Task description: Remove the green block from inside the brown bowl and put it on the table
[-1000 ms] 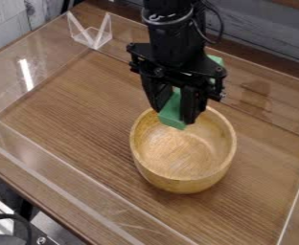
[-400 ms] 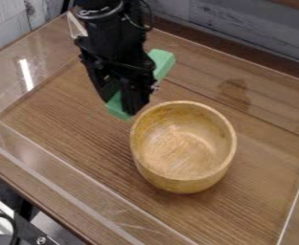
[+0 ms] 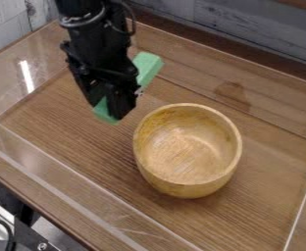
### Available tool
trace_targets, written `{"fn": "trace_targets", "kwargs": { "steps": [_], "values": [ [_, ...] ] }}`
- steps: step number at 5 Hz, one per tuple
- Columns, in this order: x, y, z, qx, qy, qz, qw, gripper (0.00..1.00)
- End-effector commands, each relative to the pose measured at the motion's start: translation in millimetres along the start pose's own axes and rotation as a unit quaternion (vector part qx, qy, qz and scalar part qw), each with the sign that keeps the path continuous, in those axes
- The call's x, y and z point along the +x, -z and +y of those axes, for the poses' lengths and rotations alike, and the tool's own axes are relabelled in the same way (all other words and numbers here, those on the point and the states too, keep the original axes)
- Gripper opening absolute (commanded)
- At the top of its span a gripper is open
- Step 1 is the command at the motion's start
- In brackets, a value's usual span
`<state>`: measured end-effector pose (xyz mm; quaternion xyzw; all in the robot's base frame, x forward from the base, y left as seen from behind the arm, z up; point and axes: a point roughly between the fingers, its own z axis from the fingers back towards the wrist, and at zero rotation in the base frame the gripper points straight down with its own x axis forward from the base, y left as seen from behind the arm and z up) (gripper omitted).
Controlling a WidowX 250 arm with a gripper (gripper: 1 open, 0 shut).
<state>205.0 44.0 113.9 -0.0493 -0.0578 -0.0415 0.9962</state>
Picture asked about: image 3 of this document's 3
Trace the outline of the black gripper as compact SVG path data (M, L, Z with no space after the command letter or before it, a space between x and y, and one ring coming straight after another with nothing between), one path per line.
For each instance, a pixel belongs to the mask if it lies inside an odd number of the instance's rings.
M69 33L60 48L74 81L94 107L105 96L108 115L121 120L136 107L139 70L129 57L131 36L123 13L104 13L88 19L60 19Z

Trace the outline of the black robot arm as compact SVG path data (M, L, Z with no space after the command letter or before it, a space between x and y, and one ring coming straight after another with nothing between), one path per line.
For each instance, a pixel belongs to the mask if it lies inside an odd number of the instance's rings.
M81 92L94 107L121 120L136 107L139 70L128 49L136 17L124 0L54 0L58 24L69 38L60 44Z

